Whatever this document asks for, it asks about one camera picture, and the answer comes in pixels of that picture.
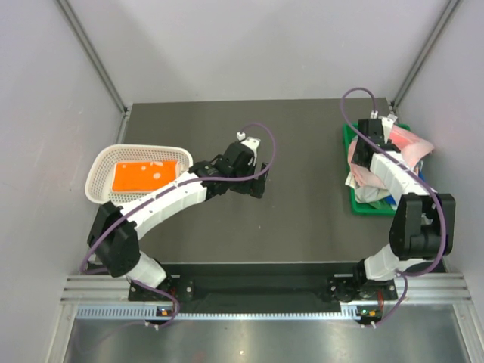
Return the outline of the pink patterned towel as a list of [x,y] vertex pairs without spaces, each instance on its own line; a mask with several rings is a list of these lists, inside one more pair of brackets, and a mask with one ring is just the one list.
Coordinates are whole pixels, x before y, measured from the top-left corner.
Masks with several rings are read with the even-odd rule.
[[[352,163],[352,157],[355,152],[356,141],[358,137],[353,136],[348,147],[348,164],[352,177],[358,186],[369,186],[379,189],[385,189],[383,182],[372,172],[362,166]],[[421,159],[434,150],[434,146],[415,135],[413,132],[394,125],[390,132],[389,139],[401,151],[402,157],[410,168],[414,168]]]

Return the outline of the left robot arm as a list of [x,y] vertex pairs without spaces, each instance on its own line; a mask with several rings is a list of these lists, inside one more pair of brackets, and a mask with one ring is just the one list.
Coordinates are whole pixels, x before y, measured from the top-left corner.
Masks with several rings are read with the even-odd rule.
[[238,138],[222,155],[195,163],[156,191],[119,206],[108,201],[98,207],[87,243],[106,273],[144,284],[154,299],[165,299],[171,293],[167,272],[141,252],[139,241],[175,214],[228,191],[262,197],[269,165],[263,163],[256,170],[260,140],[243,133]]

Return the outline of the orange fox pattern towel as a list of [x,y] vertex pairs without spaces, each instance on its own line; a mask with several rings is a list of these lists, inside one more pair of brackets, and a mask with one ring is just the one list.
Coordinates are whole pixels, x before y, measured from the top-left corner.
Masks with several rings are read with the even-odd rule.
[[112,191],[144,193],[155,191],[177,179],[178,161],[120,162],[116,164]]

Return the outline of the white green towel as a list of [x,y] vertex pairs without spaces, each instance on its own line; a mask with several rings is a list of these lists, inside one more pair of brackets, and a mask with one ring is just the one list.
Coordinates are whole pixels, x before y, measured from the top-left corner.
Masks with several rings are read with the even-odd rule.
[[354,191],[355,200],[358,203],[372,203],[382,200],[390,195],[390,192],[388,192],[387,189],[373,186],[360,186],[351,172],[349,172],[346,177],[345,185]]

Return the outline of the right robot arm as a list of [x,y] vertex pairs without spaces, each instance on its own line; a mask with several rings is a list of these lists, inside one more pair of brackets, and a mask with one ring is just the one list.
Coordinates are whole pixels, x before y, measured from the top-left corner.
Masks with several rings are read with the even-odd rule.
[[390,192],[397,209],[389,243],[353,269],[352,287],[370,299],[399,272],[426,261],[440,262],[453,250],[456,202],[434,191],[405,162],[402,151],[385,135],[382,119],[360,119],[352,162],[375,174]]

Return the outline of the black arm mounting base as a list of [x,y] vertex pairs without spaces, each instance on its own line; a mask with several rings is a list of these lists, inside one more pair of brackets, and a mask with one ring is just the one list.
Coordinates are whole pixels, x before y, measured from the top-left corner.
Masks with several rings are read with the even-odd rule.
[[172,263],[160,289],[183,313],[338,312],[340,303],[397,299],[394,281],[370,282],[356,262]]

